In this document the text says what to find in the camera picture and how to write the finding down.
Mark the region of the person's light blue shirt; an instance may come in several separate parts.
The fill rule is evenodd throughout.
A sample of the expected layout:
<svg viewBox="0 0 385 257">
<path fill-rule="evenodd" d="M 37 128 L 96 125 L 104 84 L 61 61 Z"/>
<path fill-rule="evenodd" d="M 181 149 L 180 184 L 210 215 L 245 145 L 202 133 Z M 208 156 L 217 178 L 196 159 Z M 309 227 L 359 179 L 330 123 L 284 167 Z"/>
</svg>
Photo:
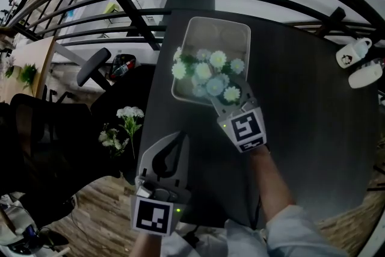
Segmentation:
<svg viewBox="0 0 385 257">
<path fill-rule="evenodd" d="M 266 236 L 232 220 L 193 248 L 180 233 L 162 239 L 161 257 L 348 257 L 321 235 L 303 208 L 289 205 L 266 224 Z"/>
</svg>

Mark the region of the person's right forearm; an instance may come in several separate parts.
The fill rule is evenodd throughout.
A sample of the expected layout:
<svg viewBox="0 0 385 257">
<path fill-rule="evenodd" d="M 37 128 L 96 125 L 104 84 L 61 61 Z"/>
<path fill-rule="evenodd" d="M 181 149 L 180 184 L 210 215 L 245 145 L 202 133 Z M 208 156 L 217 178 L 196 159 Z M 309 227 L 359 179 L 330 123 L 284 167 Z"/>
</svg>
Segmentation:
<svg viewBox="0 0 385 257">
<path fill-rule="evenodd" d="M 255 148 L 252 152 L 251 164 L 263 213 L 269 222 L 288 206 L 295 205 L 295 201 L 265 145 Z"/>
</svg>

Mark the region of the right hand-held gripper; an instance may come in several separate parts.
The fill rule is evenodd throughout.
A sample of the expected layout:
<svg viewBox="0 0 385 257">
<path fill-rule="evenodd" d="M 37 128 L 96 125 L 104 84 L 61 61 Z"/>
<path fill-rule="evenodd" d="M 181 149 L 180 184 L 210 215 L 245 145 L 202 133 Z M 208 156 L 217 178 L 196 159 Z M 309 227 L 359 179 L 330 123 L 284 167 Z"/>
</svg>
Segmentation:
<svg viewBox="0 0 385 257">
<path fill-rule="evenodd" d="M 240 153 L 251 151 L 267 143 L 261 107 L 253 91 L 244 79 L 238 81 L 241 88 L 240 103 L 224 104 L 211 99 L 218 114 L 217 123 Z"/>
</svg>

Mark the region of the white mug with dark print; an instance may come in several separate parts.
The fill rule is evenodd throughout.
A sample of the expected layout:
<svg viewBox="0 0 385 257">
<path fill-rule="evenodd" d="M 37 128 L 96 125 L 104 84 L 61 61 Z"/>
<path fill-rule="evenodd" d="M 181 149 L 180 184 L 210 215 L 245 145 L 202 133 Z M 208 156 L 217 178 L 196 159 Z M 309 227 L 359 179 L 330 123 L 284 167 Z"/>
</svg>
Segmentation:
<svg viewBox="0 0 385 257">
<path fill-rule="evenodd" d="M 358 39 L 338 50 L 336 52 L 336 61 L 341 68 L 346 69 L 364 59 L 371 46 L 371 39 Z"/>
</svg>

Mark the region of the white and blue artificial flowers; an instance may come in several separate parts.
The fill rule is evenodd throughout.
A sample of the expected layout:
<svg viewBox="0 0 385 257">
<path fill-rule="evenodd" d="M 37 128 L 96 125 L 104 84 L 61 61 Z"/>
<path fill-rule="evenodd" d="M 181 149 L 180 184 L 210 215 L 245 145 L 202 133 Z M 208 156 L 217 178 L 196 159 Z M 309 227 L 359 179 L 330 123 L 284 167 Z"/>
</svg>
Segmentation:
<svg viewBox="0 0 385 257">
<path fill-rule="evenodd" d="M 208 49 L 187 55 L 178 47 L 173 61 L 171 74 L 176 81 L 190 81 L 188 94 L 198 99 L 216 98 L 225 105 L 240 101 L 242 90 L 232 78 L 244 73 L 242 59 L 231 60 L 224 51 Z"/>
</svg>

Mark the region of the small white potted flower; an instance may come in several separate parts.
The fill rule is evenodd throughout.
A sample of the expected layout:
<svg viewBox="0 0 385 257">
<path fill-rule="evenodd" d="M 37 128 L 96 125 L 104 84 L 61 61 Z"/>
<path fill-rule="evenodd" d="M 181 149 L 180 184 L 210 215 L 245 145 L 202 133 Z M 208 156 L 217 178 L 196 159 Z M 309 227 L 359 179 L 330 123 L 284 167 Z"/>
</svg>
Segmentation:
<svg viewBox="0 0 385 257">
<path fill-rule="evenodd" d="M 6 78 L 10 78 L 14 70 L 14 57 L 11 55 L 5 58 L 4 63 L 4 75 Z"/>
</svg>

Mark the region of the plain white cup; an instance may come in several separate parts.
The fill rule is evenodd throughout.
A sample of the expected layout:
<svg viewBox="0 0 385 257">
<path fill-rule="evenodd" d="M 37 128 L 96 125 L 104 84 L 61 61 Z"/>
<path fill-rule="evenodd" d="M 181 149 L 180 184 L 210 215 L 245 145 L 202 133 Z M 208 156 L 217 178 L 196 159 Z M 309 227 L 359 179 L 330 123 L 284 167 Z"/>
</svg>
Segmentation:
<svg viewBox="0 0 385 257">
<path fill-rule="evenodd" d="M 351 88 L 363 88 L 380 79 L 383 75 L 383 67 L 380 64 L 372 64 L 356 70 L 348 78 Z"/>
</svg>

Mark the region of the person's left forearm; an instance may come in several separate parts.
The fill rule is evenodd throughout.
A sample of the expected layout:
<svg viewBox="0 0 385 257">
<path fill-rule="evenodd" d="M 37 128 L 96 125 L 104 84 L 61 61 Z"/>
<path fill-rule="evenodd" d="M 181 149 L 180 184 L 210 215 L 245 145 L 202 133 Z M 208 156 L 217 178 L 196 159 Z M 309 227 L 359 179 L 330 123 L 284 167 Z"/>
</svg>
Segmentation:
<svg viewBox="0 0 385 257">
<path fill-rule="evenodd" d="M 162 237 L 139 233 L 129 257 L 160 257 Z"/>
</svg>

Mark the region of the large white artificial flower stem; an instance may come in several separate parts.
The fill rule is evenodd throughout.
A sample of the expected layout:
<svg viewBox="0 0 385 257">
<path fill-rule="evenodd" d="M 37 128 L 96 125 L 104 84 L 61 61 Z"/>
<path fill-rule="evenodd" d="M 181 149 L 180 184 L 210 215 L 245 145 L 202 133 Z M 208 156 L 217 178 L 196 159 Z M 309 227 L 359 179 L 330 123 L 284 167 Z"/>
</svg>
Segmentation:
<svg viewBox="0 0 385 257">
<path fill-rule="evenodd" d="M 118 109 L 116 116 L 120 119 L 119 127 L 123 128 L 129 136 L 132 154 L 135 158 L 134 135 L 142 127 L 138 121 L 144 117 L 144 112 L 138 107 L 126 106 Z"/>
</svg>

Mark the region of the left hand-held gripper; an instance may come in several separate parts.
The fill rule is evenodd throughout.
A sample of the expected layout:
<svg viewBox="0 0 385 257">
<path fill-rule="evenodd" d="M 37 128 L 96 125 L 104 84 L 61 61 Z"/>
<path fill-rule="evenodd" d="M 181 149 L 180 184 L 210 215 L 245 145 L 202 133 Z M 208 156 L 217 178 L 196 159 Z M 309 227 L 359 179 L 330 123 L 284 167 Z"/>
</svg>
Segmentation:
<svg viewBox="0 0 385 257">
<path fill-rule="evenodd" d="M 169 236 L 185 217 L 188 188 L 189 136 L 177 131 L 162 137 L 143 154 L 131 197 L 131 227 Z"/>
</svg>

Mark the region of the red and white bottle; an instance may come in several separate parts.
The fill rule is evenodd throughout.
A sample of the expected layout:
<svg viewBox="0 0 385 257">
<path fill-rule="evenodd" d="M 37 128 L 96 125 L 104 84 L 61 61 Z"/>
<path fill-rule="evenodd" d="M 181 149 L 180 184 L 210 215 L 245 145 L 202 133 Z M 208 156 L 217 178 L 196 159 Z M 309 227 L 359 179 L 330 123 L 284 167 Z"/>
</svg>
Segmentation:
<svg viewBox="0 0 385 257">
<path fill-rule="evenodd" d="M 119 77 L 122 77 L 125 75 L 129 70 L 135 68 L 136 59 L 131 59 L 125 63 L 123 63 L 121 66 L 116 67 L 112 73 L 110 74 L 111 79 L 117 79 Z"/>
</svg>

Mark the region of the light wooden desk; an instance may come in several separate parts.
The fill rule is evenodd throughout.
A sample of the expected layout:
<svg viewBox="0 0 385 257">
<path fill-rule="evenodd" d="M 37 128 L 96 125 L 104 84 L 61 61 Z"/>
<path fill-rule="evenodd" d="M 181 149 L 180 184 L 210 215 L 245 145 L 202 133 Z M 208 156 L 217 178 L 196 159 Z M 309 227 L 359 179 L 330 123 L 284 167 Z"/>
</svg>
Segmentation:
<svg viewBox="0 0 385 257">
<path fill-rule="evenodd" d="M 55 53 L 55 37 L 51 36 L 39 41 L 29 43 L 13 51 L 14 64 L 24 67 L 27 64 L 35 64 L 37 73 L 32 84 L 32 92 L 36 98 L 43 94 L 46 77 L 51 67 L 51 61 Z"/>
</svg>

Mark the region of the small white artificial flower bunch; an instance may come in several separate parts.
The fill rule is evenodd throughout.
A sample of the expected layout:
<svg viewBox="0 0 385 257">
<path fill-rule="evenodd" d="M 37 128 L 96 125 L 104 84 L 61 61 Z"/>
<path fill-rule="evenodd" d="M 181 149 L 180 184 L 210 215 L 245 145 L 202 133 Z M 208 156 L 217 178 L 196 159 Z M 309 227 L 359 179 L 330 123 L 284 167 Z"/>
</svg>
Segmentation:
<svg viewBox="0 0 385 257">
<path fill-rule="evenodd" d="M 121 136 L 121 133 L 118 129 L 113 128 L 109 123 L 103 124 L 98 141 L 103 147 L 107 148 L 111 158 L 122 155 L 129 143 L 129 137 L 121 140 L 119 136 Z"/>
</svg>

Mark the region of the small green potted plant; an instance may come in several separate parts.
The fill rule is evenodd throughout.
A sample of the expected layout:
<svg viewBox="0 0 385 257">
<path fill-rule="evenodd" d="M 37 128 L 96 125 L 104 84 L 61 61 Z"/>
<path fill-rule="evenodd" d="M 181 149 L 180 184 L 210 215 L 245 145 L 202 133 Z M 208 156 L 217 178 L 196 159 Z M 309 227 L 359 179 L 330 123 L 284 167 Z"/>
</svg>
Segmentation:
<svg viewBox="0 0 385 257">
<path fill-rule="evenodd" d="M 35 64 L 26 64 L 19 72 L 18 80 L 23 84 L 23 88 L 31 88 L 34 82 L 37 68 Z"/>
</svg>

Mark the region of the white rectangular tray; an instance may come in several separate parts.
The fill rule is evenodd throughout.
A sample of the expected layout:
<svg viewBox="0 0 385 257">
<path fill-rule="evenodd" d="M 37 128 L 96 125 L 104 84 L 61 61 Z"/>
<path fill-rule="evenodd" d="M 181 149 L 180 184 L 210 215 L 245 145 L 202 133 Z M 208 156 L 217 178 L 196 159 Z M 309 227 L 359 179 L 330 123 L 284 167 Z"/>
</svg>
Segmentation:
<svg viewBox="0 0 385 257">
<path fill-rule="evenodd" d="M 232 60 L 240 58 L 245 63 L 244 73 L 232 80 L 238 85 L 240 79 L 247 79 L 248 62 L 250 58 L 251 29 L 243 23 L 208 17 L 193 17 L 187 26 L 183 43 L 180 46 L 182 53 L 195 55 L 198 49 L 210 51 L 221 50 Z M 190 103 L 209 105 L 211 99 L 198 99 L 188 94 L 190 81 L 176 81 L 173 78 L 171 87 L 172 95 L 180 100 Z"/>
</svg>

